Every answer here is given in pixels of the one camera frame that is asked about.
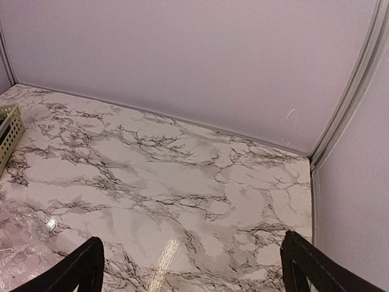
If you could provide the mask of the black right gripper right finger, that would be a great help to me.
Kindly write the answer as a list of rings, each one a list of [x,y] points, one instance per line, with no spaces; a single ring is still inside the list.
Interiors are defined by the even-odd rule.
[[[348,271],[295,231],[287,231],[280,248],[286,291],[381,291]]]

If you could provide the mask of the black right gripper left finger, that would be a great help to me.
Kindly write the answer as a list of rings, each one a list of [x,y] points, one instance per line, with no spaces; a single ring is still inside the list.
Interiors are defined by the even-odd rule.
[[[13,291],[101,291],[104,265],[103,242],[91,237],[49,270]]]

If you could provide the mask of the clear zip top bag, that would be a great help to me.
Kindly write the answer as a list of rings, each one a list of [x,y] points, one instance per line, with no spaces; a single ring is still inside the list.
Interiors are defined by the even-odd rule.
[[[1,207],[1,291],[12,291],[59,262],[51,238],[56,226],[54,218]]]

